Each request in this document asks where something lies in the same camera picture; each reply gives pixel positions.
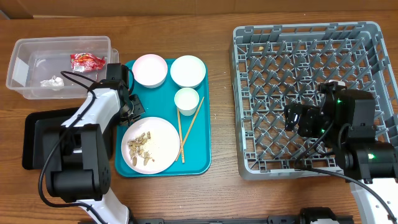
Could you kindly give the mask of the white cup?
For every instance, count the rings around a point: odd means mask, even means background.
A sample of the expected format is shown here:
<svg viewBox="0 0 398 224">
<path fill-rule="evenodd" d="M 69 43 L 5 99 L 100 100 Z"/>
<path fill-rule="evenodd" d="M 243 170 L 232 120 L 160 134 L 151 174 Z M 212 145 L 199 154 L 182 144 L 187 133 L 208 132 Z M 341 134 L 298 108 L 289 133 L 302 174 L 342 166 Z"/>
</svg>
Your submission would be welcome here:
<svg viewBox="0 0 398 224">
<path fill-rule="evenodd" d="M 174 96 L 174 103 L 182 115 L 191 116 L 199 104 L 199 94 L 193 88 L 181 88 Z"/>
</svg>

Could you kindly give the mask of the red snack wrapper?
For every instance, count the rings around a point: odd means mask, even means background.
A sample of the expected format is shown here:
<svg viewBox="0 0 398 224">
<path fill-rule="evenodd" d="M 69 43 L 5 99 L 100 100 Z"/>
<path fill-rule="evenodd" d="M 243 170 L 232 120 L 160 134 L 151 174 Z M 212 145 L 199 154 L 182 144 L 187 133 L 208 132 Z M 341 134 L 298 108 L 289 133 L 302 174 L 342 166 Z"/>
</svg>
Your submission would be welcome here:
<svg viewBox="0 0 398 224">
<path fill-rule="evenodd" d="M 101 70 L 106 61 L 91 53 L 71 54 L 70 56 L 71 68 L 74 72 L 92 72 Z"/>
</svg>

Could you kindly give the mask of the white tissue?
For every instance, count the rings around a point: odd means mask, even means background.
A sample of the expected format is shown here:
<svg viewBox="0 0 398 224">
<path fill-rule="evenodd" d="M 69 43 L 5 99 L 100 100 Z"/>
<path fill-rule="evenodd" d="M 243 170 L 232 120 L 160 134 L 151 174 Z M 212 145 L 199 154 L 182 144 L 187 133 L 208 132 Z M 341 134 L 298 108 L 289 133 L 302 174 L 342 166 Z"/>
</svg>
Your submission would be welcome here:
<svg viewBox="0 0 398 224">
<path fill-rule="evenodd" d="M 64 88 L 65 84 L 64 84 L 63 78 L 53 76 L 49 80 L 41 81 L 40 82 L 40 86 L 41 87 L 46 87 L 46 88 L 48 87 L 48 88 L 50 88 L 51 90 L 54 90 L 54 91 L 59 91 L 62 88 Z"/>
</svg>

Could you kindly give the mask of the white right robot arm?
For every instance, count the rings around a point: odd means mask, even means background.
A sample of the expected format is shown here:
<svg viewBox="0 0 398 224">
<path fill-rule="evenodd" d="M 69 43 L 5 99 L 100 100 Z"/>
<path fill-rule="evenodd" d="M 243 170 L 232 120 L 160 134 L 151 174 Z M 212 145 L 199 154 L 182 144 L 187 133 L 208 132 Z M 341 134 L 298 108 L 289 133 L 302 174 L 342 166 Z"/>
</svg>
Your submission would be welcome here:
<svg viewBox="0 0 398 224">
<path fill-rule="evenodd" d="M 343 173 L 307 165 L 303 159 L 308 151 L 296 158 L 295 168 L 349 182 L 363 223 L 397 223 L 397 149 L 376 139 L 373 94 L 346 88 L 322 92 L 322 106 L 285 106 L 285 130 L 296 129 L 301 137 L 315 138 L 310 149 L 323 142 Z"/>
</svg>

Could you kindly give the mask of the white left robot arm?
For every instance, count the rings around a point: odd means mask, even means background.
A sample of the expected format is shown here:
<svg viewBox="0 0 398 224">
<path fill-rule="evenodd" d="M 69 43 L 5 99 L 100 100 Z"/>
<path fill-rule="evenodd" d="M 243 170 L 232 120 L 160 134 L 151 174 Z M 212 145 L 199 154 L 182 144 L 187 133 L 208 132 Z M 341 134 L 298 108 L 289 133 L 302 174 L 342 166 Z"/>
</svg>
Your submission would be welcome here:
<svg viewBox="0 0 398 224">
<path fill-rule="evenodd" d="M 136 223 L 111 190 L 111 153 L 104 138 L 113 126 L 132 124 L 145 112 L 132 92 L 132 70 L 109 63 L 106 77 L 84 88 L 87 98 L 75 114 L 43 134 L 39 197 L 53 208 L 80 207 L 96 223 Z"/>
</svg>

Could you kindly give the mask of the grey dishwasher rack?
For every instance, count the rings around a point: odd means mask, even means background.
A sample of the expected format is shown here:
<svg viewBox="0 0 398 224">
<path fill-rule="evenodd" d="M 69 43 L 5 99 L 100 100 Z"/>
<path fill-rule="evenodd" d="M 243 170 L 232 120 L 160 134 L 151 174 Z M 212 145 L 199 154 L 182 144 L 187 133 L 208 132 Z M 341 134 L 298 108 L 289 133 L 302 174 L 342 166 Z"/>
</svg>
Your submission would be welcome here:
<svg viewBox="0 0 398 224">
<path fill-rule="evenodd" d="M 284 106 L 316 106 L 318 85 L 345 82 L 376 99 L 376 137 L 397 144 L 397 81 L 380 26 L 371 21 L 239 26 L 233 31 L 231 82 L 238 171 L 246 180 L 296 179 L 294 160 L 339 172 L 330 150 L 284 129 Z"/>
</svg>

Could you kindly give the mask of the pink plate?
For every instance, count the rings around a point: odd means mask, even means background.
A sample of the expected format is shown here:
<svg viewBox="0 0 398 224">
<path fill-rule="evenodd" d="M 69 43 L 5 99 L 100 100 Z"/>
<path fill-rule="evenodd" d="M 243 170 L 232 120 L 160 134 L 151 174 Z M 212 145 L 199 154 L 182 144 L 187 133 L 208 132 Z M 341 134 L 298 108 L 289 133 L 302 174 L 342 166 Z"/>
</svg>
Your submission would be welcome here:
<svg viewBox="0 0 398 224">
<path fill-rule="evenodd" d="M 151 139 L 146 144 L 145 150 L 151 153 L 155 161 L 149 161 L 144 166 L 144 160 L 139 157 L 137 165 L 133 166 L 127 142 L 148 131 L 150 131 Z M 136 121 L 127 128 L 121 141 L 121 153 L 125 163 L 139 174 L 158 174 L 168 169 L 175 162 L 179 149 L 180 138 L 175 127 L 165 119 L 157 117 L 142 118 Z"/>
</svg>

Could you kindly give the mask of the teal serving tray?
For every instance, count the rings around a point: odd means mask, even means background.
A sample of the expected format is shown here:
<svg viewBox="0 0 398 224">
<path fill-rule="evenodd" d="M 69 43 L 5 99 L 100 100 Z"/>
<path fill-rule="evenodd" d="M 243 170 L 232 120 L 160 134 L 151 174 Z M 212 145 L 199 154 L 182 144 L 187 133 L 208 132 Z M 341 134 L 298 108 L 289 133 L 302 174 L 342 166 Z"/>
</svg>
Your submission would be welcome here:
<svg viewBox="0 0 398 224">
<path fill-rule="evenodd" d="M 146 111 L 140 119 L 148 117 L 165 119 L 170 122 L 178 132 L 177 107 L 174 103 L 174 96 L 181 88 L 172 80 L 170 75 L 170 68 L 174 60 L 167 59 L 165 61 L 168 65 L 168 73 L 161 86 L 158 86 L 157 88 L 146 88 L 135 81 L 133 74 L 130 76 L 131 81 L 129 84 L 133 87 L 133 92 L 138 95 Z M 168 169 L 152 175 L 139 174 L 133 171 L 127 166 L 121 153 L 121 141 L 124 133 L 130 126 L 118 126 L 116 132 L 116 157 L 114 165 L 119 175 L 123 177 L 197 175 L 208 170 L 211 164 L 211 125 L 208 78 L 204 78 L 195 90 L 199 94 L 199 104 L 203 96 L 205 99 L 184 145 L 185 163 L 183 164 L 182 159 L 179 158 L 178 161 L 174 162 Z M 193 117 L 194 114 L 191 116 L 180 115 L 183 138 L 187 133 Z"/>
</svg>

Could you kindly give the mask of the white bowl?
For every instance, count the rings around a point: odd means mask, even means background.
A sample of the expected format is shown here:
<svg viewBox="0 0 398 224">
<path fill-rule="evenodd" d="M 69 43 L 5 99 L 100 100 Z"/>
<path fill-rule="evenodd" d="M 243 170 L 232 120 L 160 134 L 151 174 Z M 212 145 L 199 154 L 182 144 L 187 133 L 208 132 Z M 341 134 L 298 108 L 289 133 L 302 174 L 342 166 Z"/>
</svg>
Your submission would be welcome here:
<svg viewBox="0 0 398 224">
<path fill-rule="evenodd" d="M 206 66 L 198 57 L 184 55 L 172 63 L 170 75 L 179 87 L 196 88 L 205 78 Z"/>
</svg>

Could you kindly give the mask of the wooden chopstick left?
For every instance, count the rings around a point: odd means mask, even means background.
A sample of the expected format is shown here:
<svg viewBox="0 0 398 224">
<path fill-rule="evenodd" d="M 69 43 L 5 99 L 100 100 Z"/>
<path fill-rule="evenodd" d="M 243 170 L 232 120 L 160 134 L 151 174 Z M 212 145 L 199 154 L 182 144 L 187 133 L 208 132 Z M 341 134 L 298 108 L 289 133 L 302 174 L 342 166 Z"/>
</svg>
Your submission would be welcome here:
<svg viewBox="0 0 398 224">
<path fill-rule="evenodd" d="M 181 119 L 180 119 L 180 111 L 177 109 L 177 121 L 178 121 L 178 133 L 179 133 L 179 138 L 180 138 L 180 149 L 178 156 L 176 158 L 176 161 L 181 158 L 182 163 L 185 163 L 185 156 L 184 156 L 184 151 L 183 151 L 183 136 L 182 136 L 182 125 L 181 125 Z"/>
</svg>

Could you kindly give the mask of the wooden chopstick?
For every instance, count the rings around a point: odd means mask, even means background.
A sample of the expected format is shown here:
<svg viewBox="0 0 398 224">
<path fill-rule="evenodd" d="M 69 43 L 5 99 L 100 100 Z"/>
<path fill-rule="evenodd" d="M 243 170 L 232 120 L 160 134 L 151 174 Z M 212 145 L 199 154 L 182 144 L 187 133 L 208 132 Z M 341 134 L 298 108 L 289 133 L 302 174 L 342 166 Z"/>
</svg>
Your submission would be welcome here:
<svg viewBox="0 0 398 224">
<path fill-rule="evenodd" d="M 204 99 L 205 99 L 205 97 L 203 96 L 202 99 L 201 99 L 201 101 L 200 101 L 200 104 L 199 104 L 199 106 L 198 106 L 198 108 L 197 108 L 197 110 L 196 110 L 196 112 L 195 112 L 195 114 L 194 114 L 194 117 L 192 118 L 192 121 L 191 121 L 191 123 L 190 123 L 190 126 L 189 126 L 189 128 L 188 128 L 188 130 L 187 130 L 187 133 L 186 133 L 185 137 L 183 138 L 183 151 L 184 151 L 184 145 L 185 145 L 185 143 L 186 143 L 186 141 L 187 141 L 187 138 L 188 138 L 188 136 L 189 136 L 189 134 L 190 134 L 190 132 L 191 132 L 191 130 L 192 130 L 192 127 L 193 127 L 193 125 L 194 125 L 194 123 L 195 123 L 195 121 L 196 121 L 196 118 L 197 118 L 198 113 L 199 113 L 199 111 L 200 111 L 200 109 L 201 109 L 201 106 L 202 106 L 202 104 L 203 104 L 203 102 L 204 102 Z"/>
<path fill-rule="evenodd" d="M 179 133 L 179 138 L 180 138 L 180 149 L 178 156 L 176 158 L 176 161 L 181 158 L 182 163 L 185 163 L 185 156 L 184 156 L 184 151 L 183 151 L 183 136 L 182 136 L 182 125 L 181 125 L 181 119 L 180 119 L 180 111 L 177 109 L 177 121 L 178 121 L 178 133 Z"/>
</svg>

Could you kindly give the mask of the wooden chopstick right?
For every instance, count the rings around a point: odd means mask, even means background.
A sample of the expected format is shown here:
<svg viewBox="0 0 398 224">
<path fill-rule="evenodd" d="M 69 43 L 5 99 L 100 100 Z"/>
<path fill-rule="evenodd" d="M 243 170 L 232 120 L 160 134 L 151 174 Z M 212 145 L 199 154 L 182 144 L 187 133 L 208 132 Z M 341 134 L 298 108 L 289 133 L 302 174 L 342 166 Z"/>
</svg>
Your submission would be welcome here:
<svg viewBox="0 0 398 224">
<path fill-rule="evenodd" d="M 195 121 L 196 121 L 196 118 L 197 118 L 198 113 L 199 113 L 199 111 L 200 111 L 200 109 L 201 109 L 201 106 L 202 106 L 202 104 L 203 104 L 203 102 L 204 102 L 204 99 L 205 99 L 205 97 L 203 96 L 202 99 L 201 99 L 201 101 L 200 101 L 200 104 L 199 104 L 199 106 L 198 106 L 198 108 L 197 108 L 197 110 L 196 110 L 196 112 L 195 112 L 195 114 L 194 114 L 194 117 L 192 118 L 192 121 L 191 121 L 191 123 L 190 123 L 190 126 L 189 126 L 189 128 L 188 128 L 188 130 L 187 130 L 187 133 L 186 133 L 185 137 L 183 138 L 183 151 L 184 151 L 184 145 L 185 145 L 185 143 L 186 143 L 186 141 L 187 141 L 187 138 L 188 138 L 188 136 L 189 136 L 189 134 L 190 134 L 190 132 L 191 132 L 191 130 L 192 130 L 192 127 L 193 127 L 193 125 L 194 125 L 194 123 L 195 123 Z"/>
</svg>

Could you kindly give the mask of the clear plastic bin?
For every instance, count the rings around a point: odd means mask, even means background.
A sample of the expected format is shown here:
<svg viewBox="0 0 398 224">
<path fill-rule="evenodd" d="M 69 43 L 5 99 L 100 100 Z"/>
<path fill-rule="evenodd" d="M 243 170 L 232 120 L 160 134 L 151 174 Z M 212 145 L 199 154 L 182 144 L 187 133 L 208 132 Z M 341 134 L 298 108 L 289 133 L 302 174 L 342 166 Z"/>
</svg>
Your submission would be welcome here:
<svg viewBox="0 0 398 224">
<path fill-rule="evenodd" d="M 60 74 L 73 71 L 70 56 L 78 53 L 104 57 L 105 64 L 119 62 L 119 52 L 107 36 L 20 39 L 12 51 L 6 86 L 28 100 L 86 98 L 85 88 Z M 64 88 L 54 91 L 40 86 L 41 81 L 53 76 L 63 78 Z"/>
</svg>

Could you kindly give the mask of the black tray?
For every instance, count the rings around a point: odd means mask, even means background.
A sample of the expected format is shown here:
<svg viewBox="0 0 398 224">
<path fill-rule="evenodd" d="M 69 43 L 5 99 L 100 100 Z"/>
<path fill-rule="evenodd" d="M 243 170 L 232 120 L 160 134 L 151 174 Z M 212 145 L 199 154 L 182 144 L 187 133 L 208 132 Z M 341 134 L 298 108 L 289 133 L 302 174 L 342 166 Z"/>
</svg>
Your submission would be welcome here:
<svg viewBox="0 0 398 224">
<path fill-rule="evenodd" d="M 70 119 L 79 108 L 66 108 L 60 110 L 39 111 L 29 114 L 25 119 L 24 143 L 22 153 L 22 166 L 26 170 L 42 169 L 45 159 L 43 152 L 43 135 L 46 129 L 53 126 L 61 126 L 63 122 Z M 109 169 L 109 159 L 113 154 L 112 128 L 109 125 L 103 133 L 104 148 L 106 149 L 106 165 Z M 65 160 L 64 170 L 77 170 L 78 165 Z"/>
</svg>

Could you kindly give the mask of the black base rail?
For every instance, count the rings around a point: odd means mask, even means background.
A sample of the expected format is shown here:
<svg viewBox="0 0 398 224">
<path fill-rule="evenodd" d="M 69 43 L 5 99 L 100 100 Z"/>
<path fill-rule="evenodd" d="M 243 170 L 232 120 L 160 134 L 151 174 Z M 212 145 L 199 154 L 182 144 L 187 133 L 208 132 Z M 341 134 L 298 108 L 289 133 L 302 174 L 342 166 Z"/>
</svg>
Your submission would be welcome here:
<svg viewBox="0 0 398 224">
<path fill-rule="evenodd" d="M 267 218 L 211 218 L 179 219 L 141 218 L 130 223 L 139 224 L 354 224 L 351 215 L 336 215 L 328 207 L 302 208 L 298 215 L 270 215 Z"/>
</svg>

